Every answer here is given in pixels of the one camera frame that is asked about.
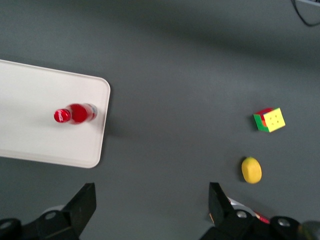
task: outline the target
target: rubik's cube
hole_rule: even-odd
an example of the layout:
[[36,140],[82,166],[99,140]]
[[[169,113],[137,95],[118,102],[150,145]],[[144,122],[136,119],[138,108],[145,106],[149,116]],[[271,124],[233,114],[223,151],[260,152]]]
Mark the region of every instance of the rubik's cube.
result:
[[266,108],[253,114],[256,125],[260,131],[273,132],[286,125],[280,108]]

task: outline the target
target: yellow cube face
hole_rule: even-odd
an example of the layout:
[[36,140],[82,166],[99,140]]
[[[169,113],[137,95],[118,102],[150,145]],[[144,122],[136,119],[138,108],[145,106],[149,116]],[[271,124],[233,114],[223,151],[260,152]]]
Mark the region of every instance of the yellow cube face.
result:
[[268,127],[270,133],[286,125],[280,108],[276,108],[264,114],[263,117],[265,120],[265,124]]

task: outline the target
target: bottle cap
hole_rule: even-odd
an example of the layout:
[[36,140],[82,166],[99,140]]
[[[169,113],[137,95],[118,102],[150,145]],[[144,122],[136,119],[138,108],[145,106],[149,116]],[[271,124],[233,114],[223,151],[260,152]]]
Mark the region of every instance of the bottle cap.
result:
[[71,112],[69,112],[67,109],[58,109],[54,113],[54,119],[58,123],[68,122],[71,119]]

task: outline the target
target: red bottle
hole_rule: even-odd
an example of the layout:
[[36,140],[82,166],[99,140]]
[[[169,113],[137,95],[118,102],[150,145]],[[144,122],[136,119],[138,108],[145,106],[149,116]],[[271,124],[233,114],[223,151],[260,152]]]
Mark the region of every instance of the red bottle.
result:
[[92,104],[73,103],[55,111],[54,119],[58,123],[81,124],[95,119],[97,113],[96,106]]

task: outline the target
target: screw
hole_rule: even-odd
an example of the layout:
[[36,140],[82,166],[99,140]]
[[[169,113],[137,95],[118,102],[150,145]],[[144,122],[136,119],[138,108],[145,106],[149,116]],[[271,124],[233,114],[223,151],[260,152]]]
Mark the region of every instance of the screw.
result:
[[244,211],[237,211],[236,215],[238,216],[238,218],[241,218],[241,219],[247,218],[247,214]]
[[56,213],[53,211],[53,212],[50,212],[47,215],[45,215],[44,219],[50,220],[50,219],[53,219],[55,216],[56,216]]
[[289,222],[287,219],[279,218],[279,219],[278,219],[278,223],[279,223],[282,227],[290,227],[290,222]]
[[11,224],[12,224],[11,221],[6,221],[0,225],[0,229],[6,229],[7,227],[10,227]]

